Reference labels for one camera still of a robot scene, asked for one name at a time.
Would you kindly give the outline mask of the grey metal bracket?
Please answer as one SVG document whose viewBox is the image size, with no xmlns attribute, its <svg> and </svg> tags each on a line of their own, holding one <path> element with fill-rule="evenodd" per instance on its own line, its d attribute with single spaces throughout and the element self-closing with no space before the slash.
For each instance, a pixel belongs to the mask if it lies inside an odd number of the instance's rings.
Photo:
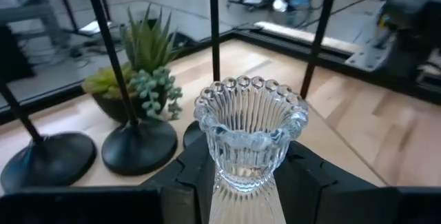
<svg viewBox="0 0 441 224">
<path fill-rule="evenodd" d="M 379 34 L 374 28 L 364 29 L 358 37 L 361 49 L 354 52 L 345 65 L 366 72 L 378 70 L 385 64 L 394 41 L 394 34 L 388 29 L 381 29 Z"/>
</svg>

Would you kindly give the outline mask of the black metal candlestick holder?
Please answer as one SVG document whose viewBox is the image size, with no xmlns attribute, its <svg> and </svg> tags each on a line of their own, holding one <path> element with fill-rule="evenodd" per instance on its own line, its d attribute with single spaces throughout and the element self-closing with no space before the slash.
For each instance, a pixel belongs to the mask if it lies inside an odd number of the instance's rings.
<svg viewBox="0 0 441 224">
<path fill-rule="evenodd" d="M 220 32 L 218 17 L 218 0 L 210 0 L 210 18 L 211 18 L 211 45 L 212 45 L 212 70 L 213 81 L 219 81 L 221 75 L 220 69 Z M 186 129 L 183 135 L 184 148 L 190 146 L 203 132 L 199 128 L 199 122 L 193 121 Z"/>
<path fill-rule="evenodd" d="M 147 174 L 160 168 L 173 157 L 177 148 L 177 134 L 169 123 L 158 120 L 144 122 L 137 118 L 114 49 L 101 0 L 90 1 L 127 115 L 127 123 L 116 128 L 105 139 L 101 157 L 106 167 L 116 174 L 123 176 Z"/>
<path fill-rule="evenodd" d="M 88 172 L 97 153 L 94 141 L 88 135 L 81 132 L 40 134 L 2 80 L 0 94 L 32 137 L 0 173 L 4 192 L 15 192 L 25 187 L 71 185 Z"/>
</svg>

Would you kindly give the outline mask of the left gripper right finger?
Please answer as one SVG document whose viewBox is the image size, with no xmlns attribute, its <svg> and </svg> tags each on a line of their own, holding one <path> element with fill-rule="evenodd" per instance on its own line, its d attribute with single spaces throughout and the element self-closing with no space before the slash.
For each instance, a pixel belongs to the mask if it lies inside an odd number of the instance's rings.
<svg viewBox="0 0 441 224">
<path fill-rule="evenodd" d="M 287 224 L 395 224 L 397 198 L 297 141 L 275 170 Z"/>
</svg>

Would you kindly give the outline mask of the clear glass candle holder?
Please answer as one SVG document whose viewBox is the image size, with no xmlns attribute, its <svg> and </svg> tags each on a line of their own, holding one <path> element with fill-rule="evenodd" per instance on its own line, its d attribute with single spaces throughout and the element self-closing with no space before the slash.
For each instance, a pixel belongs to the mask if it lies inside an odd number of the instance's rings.
<svg viewBox="0 0 441 224">
<path fill-rule="evenodd" d="M 209 224 L 286 224 L 274 171 L 308 124 L 305 100 L 242 75 L 203 88 L 194 106 L 216 169 Z"/>
</svg>

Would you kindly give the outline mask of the wooden shelf with black frame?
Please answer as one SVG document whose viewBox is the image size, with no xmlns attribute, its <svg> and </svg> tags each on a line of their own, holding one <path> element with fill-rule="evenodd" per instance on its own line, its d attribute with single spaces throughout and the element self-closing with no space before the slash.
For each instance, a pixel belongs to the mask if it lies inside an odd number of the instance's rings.
<svg viewBox="0 0 441 224">
<path fill-rule="evenodd" d="M 222 77 L 237 77 L 242 74 L 261 76 L 286 83 L 293 90 L 299 90 L 305 71 L 305 64 L 284 54 L 252 45 L 237 39 L 220 46 L 220 74 Z M 209 48 L 187 55 L 170 64 L 176 75 L 176 82 L 183 89 L 181 105 L 183 113 L 171 125 L 179 139 L 175 155 L 183 151 L 184 131 L 194 120 L 194 99 L 202 88 L 212 82 L 211 50 Z M 100 149 L 108 134 L 118 127 L 118 123 L 106 117 L 89 96 L 57 104 L 47 110 L 31 114 L 38 131 L 43 134 L 80 132 L 88 135 L 97 149 Z M 0 125 L 0 173 L 6 163 L 20 150 L 27 147 L 30 135 L 19 121 Z M 313 152 L 342 169 L 359 176 L 375 185 L 383 186 L 384 181 L 375 175 L 348 142 L 337 133 L 319 113 L 309 109 L 309 124 L 302 132 L 300 143 Z M 100 155 L 96 156 L 90 169 L 77 181 L 75 186 L 139 185 L 153 174 L 121 176 L 108 170 Z"/>
</svg>

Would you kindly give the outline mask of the potted artificial succulent plant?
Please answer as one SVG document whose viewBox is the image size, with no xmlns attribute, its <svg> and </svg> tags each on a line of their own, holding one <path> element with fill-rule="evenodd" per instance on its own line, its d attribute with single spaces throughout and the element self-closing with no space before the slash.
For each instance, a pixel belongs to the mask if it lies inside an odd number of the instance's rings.
<svg viewBox="0 0 441 224">
<path fill-rule="evenodd" d="M 171 120 L 175 120 L 183 111 L 178 104 L 183 92 L 167 67 L 178 55 L 173 50 L 176 34 L 170 32 L 172 16 L 162 24 L 163 13 L 159 12 L 158 19 L 150 24 L 150 12 L 148 7 L 143 17 L 136 19 L 128 10 L 128 22 L 119 28 L 127 56 L 127 62 L 121 65 L 123 82 L 136 118 L 162 119 L 161 112 L 167 108 Z M 81 87 L 111 119 L 119 123 L 128 121 L 123 95 L 111 67 L 87 77 Z"/>
</svg>

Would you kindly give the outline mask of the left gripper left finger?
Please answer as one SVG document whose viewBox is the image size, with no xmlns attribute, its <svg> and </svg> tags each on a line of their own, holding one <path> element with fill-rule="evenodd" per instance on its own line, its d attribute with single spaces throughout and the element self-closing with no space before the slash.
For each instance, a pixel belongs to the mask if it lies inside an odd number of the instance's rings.
<svg viewBox="0 0 441 224">
<path fill-rule="evenodd" d="M 158 200 L 151 224 L 209 224 L 214 186 L 214 161 L 204 135 L 198 137 L 170 164 L 143 182 L 155 189 Z"/>
</svg>

